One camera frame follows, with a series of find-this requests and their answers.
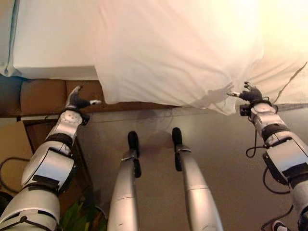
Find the bed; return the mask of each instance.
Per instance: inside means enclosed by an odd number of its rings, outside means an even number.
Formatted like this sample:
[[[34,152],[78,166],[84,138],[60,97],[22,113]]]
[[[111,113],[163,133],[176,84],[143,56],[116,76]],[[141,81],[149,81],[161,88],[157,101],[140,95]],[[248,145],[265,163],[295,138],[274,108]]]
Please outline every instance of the bed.
[[[13,67],[26,78],[99,80],[107,103],[235,112],[256,84],[308,103],[308,3],[298,0],[21,0]]]

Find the silver robot leg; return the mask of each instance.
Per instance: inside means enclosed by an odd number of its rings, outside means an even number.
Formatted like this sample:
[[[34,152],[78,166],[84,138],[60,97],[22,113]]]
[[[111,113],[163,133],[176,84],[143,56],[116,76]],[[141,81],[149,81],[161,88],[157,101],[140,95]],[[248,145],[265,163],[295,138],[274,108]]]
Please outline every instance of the silver robot leg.
[[[135,190],[135,178],[141,176],[138,160],[138,136],[128,134],[129,151],[124,154],[116,178],[108,219],[108,231],[138,231],[138,207]]]
[[[191,231],[223,231],[221,220],[191,150],[182,144],[179,128],[172,130],[176,170],[183,172],[186,210]]]

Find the gray floor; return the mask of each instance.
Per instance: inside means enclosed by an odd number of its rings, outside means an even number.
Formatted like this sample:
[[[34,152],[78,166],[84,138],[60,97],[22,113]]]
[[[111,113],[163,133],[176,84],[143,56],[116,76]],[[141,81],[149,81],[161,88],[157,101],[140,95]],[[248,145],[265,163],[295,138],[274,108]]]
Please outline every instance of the gray floor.
[[[280,113],[305,142],[307,113],[308,109]],[[173,127],[182,130],[184,143],[192,148],[226,231],[260,230],[262,223],[289,209],[290,195],[272,194],[262,184],[262,151],[254,159],[245,156],[254,144],[254,128],[247,118],[197,109],[92,115],[78,136],[102,207],[111,200],[120,159],[128,149],[127,133],[134,130],[141,147],[142,176],[136,179],[141,230],[188,230],[182,175],[174,168]],[[267,181],[274,189],[285,189],[270,177]],[[295,212],[283,220],[296,230]]]

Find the green plant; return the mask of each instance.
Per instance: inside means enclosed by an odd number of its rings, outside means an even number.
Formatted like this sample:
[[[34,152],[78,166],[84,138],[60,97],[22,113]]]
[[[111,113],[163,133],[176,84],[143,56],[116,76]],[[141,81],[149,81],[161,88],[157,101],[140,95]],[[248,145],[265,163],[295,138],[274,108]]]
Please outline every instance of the green plant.
[[[74,203],[61,217],[63,231],[106,231],[107,220],[94,205],[82,209],[82,203]]]

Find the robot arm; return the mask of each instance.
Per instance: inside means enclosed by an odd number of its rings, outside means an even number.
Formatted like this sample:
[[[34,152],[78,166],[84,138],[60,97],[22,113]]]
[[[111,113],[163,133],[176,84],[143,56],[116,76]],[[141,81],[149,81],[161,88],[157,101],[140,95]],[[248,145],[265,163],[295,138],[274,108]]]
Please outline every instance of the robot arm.
[[[253,85],[245,82],[249,91],[228,93],[249,101],[240,106],[240,114],[248,116],[263,138],[266,153],[263,159],[273,178],[288,185],[299,217],[298,229],[308,230],[308,146],[281,120],[268,100]]]
[[[0,231],[58,230],[58,195],[67,189],[76,169],[71,148],[78,126],[89,120],[79,109],[100,103],[80,99],[81,88],[77,86],[71,92],[57,124],[24,169],[23,189],[0,217]]]

